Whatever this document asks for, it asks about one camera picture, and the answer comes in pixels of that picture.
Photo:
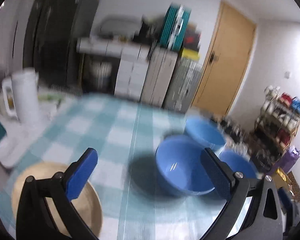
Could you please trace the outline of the large blue bowl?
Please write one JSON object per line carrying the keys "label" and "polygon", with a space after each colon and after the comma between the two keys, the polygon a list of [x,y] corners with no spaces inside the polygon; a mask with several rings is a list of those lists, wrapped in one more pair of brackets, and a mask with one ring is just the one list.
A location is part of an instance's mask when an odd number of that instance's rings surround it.
{"label": "large blue bowl", "polygon": [[200,196],[215,187],[200,162],[203,146],[186,135],[164,139],[155,152],[157,181],[172,196]]}

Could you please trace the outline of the light blue bowl back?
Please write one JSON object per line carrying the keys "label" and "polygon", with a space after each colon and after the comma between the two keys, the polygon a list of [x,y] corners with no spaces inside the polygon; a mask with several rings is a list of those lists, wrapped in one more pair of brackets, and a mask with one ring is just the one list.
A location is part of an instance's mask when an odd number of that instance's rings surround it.
{"label": "light blue bowl back", "polygon": [[216,124],[201,116],[189,116],[185,121],[184,132],[202,146],[211,148],[217,155],[226,145],[225,136]]}

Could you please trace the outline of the cardboard box on floor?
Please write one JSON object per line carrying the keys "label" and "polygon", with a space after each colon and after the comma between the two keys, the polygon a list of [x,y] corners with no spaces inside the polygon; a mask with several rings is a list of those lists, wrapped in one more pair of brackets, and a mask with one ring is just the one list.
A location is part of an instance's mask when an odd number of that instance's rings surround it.
{"label": "cardboard box on floor", "polygon": [[300,202],[300,186],[296,182],[292,171],[286,174],[283,169],[278,167],[273,174],[273,180],[277,189],[284,188],[290,194],[292,200]]}

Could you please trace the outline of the purple bag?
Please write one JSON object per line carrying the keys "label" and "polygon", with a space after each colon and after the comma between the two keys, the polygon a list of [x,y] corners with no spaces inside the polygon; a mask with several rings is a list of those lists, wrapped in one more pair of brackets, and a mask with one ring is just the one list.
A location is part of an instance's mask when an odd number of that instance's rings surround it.
{"label": "purple bag", "polygon": [[293,145],[287,152],[277,161],[271,168],[267,175],[272,175],[277,168],[281,168],[286,174],[292,169],[295,163],[300,158],[300,151]]}

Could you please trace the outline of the white side table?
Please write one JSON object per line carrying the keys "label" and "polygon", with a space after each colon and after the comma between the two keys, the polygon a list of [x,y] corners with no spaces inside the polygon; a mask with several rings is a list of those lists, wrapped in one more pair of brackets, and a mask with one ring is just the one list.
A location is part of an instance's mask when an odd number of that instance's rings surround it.
{"label": "white side table", "polygon": [[0,93],[0,123],[7,133],[0,142],[0,163],[7,169],[18,163],[27,148],[42,135],[55,117],[77,101],[74,95],[47,88],[39,89],[38,99],[40,123],[23,125],[16,118],[8,117],[4,110],[3,95]]}

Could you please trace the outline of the shoe rack with shoes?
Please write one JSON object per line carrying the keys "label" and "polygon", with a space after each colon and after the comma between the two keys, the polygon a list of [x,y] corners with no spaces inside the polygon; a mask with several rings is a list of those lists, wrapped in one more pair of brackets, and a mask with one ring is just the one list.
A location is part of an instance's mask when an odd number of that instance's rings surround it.
{"label": "shoe rack with shoes", "polygon": [[262,153],[275,163],[288,151],[300,126],[300,101],[280,87],[267,86],[251,133]]}

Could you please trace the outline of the woven laundry basket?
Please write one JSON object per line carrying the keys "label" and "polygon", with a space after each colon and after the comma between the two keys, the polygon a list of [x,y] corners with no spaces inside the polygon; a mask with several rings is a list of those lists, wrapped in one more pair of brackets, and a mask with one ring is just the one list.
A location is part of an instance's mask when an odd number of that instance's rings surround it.
{"label": "woven laundry basket", "polygon": [[108,88],[111,78],[112,65],[110,62],[93,61],[89,67],[90,82],[98,90]]}

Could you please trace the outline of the white electric kettle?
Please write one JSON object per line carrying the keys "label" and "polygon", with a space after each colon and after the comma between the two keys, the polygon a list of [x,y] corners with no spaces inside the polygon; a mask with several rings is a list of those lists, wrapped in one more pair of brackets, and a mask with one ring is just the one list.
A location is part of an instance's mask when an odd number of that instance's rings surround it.
{"label": "white electric kettle", "polygon": [[38,74],[34,68],[14,72],[2,81],[4,105],[9,117],[27,125],[40,120],[37,81]]}

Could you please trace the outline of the wooden door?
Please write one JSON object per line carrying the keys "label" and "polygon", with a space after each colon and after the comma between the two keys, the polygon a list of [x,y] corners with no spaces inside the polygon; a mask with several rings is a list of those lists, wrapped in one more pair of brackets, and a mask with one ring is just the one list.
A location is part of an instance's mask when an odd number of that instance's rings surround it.
{"label": "wooden door", "polygon": [[252,20],[221,1],[192,106],[212,114],[228,114],[247,71],[255,32]]}

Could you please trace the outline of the silver hard suitcase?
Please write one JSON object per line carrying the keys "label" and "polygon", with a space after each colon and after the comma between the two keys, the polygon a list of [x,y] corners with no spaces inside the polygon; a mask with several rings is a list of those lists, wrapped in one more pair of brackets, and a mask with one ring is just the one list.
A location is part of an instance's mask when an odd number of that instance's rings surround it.
{"label": "silver hard suitcase", "polygon": [[177,60],[164,99],[163,108],[186,113],[194,98],[202,67],[198,62],[181,57]]}

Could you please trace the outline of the white desk with drawers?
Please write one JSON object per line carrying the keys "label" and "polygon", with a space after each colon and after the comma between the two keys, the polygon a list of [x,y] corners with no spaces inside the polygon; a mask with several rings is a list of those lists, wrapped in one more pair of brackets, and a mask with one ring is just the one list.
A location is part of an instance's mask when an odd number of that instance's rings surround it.
{"label": "white desk with drawers", "polygon": [[[140,100],[149,66],[149,46],[92,37],[80,38],[77,41],[77,52],[82,56],[79,77],[83,92]],[[89,67],[93,61],[110,62],[112,65],[110,83],[105,90],[94,88],[90,82]]]}

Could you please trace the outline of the stack of shoe boxes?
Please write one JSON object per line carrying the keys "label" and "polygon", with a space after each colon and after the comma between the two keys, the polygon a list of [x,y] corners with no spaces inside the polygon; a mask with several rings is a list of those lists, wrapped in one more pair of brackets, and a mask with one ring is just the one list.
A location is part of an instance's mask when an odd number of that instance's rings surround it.
{"label": "stack of shoe boxes", "polygon": [[199,61],[201,32],[197,30],[196,25],[189,23],[185,30],[184,39],[181,45],[180,54],[182,57],[188,57],[194,61]]}

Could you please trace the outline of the beige hard suitcase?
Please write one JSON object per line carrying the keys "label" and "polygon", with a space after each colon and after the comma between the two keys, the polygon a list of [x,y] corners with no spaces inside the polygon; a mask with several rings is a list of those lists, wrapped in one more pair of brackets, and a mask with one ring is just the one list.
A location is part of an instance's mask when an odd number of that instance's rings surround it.
{"label": "beige hard suitcase", "polygon": [[177,58],[176,52],[155,48],[143,85],[141,102],[157,107],[162,106]]}

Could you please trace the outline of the grey oval mirror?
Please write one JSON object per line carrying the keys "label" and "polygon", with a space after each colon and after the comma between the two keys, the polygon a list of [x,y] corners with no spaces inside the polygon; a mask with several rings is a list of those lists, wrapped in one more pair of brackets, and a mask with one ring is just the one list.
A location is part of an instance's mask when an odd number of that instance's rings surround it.
{"label": "grey oval mirror", "polygon": [[141,26],[142,22],[139,18],[110,15],[98,24],[96,33],[104,38],[123,36],[130,39],[136,33],[139,33]]}

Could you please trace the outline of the black refrigerator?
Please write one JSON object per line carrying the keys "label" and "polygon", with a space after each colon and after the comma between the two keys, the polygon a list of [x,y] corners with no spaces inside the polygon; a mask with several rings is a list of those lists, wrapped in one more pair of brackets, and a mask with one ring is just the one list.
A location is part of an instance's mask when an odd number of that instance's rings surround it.
{"label": "black refrigerator", "polygon": [[97,0],[36,0],[27,23],[23,67],[33,67],[48,85],[78,83],[77,41],[89,37]]}

